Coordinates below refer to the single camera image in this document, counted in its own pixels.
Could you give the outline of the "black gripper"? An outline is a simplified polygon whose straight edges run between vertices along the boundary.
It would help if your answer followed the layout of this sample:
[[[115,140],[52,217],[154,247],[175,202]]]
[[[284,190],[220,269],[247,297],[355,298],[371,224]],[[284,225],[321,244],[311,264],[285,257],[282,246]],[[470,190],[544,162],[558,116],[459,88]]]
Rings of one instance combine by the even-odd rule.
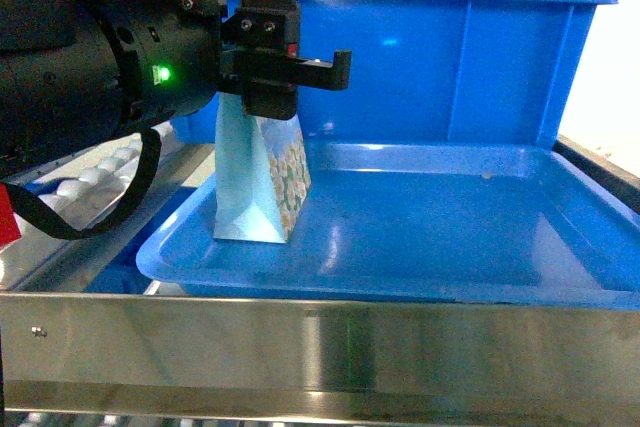
[[[298,57],[300,20],[296,0],[239,0],[221,24],[218,91],[240,96],[244,113],[289,120],[297,112],[295,85],[348,88],[352,52],[335,51],[331,62]]]

